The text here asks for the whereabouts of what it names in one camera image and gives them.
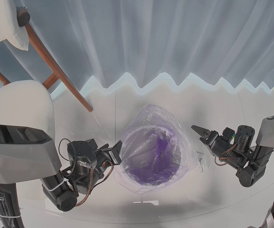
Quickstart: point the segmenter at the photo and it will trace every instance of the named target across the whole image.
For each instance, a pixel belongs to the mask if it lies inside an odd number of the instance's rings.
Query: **plastic bag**
[[[116,181],[133,193],[165,188],[197,167],[197,154],[180,124],[166,109],[147,105],[122,137]]]

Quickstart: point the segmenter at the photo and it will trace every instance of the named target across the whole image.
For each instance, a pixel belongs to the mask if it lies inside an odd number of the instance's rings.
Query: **barcode label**
[[[110,155],[111,155],[111,157],[113,159],[114,164],[118,164],[118,161],[116,160],[116,157],[114,156],[113,151],[109,151],[109,153],[110,153]]]

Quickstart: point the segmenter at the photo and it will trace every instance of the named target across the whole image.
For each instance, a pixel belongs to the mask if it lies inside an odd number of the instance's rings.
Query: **garbage bag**
[[[129,123],[122,137],[122,163],[117,183],[143,194],[169,186],[197,167],[196,151],[175,117],[157,105],[147,105]]]

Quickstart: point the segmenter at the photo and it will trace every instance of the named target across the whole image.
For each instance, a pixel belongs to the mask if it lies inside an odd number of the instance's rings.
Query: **blue-gray curtain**
[[[105,88],[129,72],[139,87],[162,72],[274,87],[274,0],[14,0],[69,79]],[[29,45],[0,43],[10,81],[43,82],[51,70]]]

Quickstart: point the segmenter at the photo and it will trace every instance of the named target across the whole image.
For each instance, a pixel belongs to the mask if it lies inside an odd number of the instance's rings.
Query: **chair seat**
[[[55,141],[53,101],[46,88],[37,81],[16,81],[0,89],[0,124],[43,130]],[[41,181],[17,184],[18,198],[44,199]]]

